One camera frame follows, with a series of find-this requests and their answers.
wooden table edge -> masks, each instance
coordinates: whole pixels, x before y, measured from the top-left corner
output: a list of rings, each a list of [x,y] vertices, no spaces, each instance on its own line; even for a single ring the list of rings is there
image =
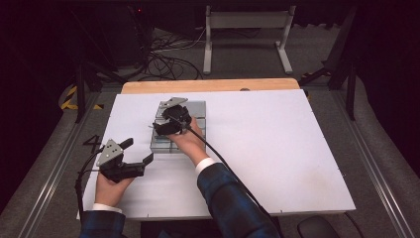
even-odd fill
[[[124,84],[122,94],[239,91],[239,90],[283,90],[300,89],[294,78],[253,79],[206,79],[177,81],[135,81]]]

metal stand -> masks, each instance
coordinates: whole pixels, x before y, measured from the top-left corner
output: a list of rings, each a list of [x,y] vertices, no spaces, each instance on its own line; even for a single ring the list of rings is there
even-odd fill
[[[341,27],[340,33],[337,36],[337,40],[332,47],[327,60],[324,63],[324,67],[317,70],[314,73],[305,73],[304,77],[299,80],[299,85],[303,86],[308,82],[311,82],[318,77],[326,74],[331,74],[331,78],[328,82],[328,87],[331,90],[340,89],[344,81],[348,79],[346,109],[349,117],[355,120],[354,116],[354,100],[355,100],[355,85],[356,85],[356,70],[353,66],[352,57],[343,56],[344,47],[346,44],[347,37],[355,19],[357,7],[353,7],[346,17],[346,20]]]
[[[204,74],[211,72],[212,42],[211,30],[223,28],[284,28],[281,40],[275,42],[286,74],[292,74],[289,59],[284,49],[293,21],[295,6],[279,12],[211,12],[206,8],[206,46],[204,52]]]

person's arm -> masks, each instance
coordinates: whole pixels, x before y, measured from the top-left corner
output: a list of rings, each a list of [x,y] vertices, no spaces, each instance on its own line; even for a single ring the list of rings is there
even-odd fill
[[[126,216],[117,205],[133,180],[127,178],[115,183],[98,173],[95,204],[93,210],[83,212],[79,238],[124,237],[122,232]]]
[[[195,118],[191,128],[202,135]],[[223,164],[208,163],[201,140],[189,131],[168,138],[199,169],[198,188],[224,237],[279,237],[270,219],[244,192],[232,173]]]

hand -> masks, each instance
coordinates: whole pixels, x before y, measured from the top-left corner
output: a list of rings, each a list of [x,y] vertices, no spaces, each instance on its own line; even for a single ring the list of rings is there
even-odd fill
[[[195,117],[192,117],[190,126],[194,132],[201,137],[203,136],[203,132],[198,127]],[[186,131],[182,134],[168,135],[167,138],[174,142],[176,146],[191,159],[194,166],[197,166],[198,163],[209,157],[204,151],[204,143],[190,131]]]
[[[95,203],[116,207],[123,197],[124,192],[134,178],[126,178],[118,183],[107,179],[98,173],[96,180]]]

white shirt cuff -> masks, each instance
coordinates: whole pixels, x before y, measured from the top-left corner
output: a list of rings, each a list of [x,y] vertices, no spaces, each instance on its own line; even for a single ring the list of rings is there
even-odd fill
[[[115,211],[115,212],[123,213],[123,210],[121,210],[120,208],[104,205],[100,203],[94,203],[92,210],[108,210],[108,211]]]
[[[200,173],[206,169],[207,167],[215,164],[216,162],[211,158],[206,158],[202,160],[200,163],[198,163],[197,167],[195,167],[195,173],[197,175],[200,175]]]

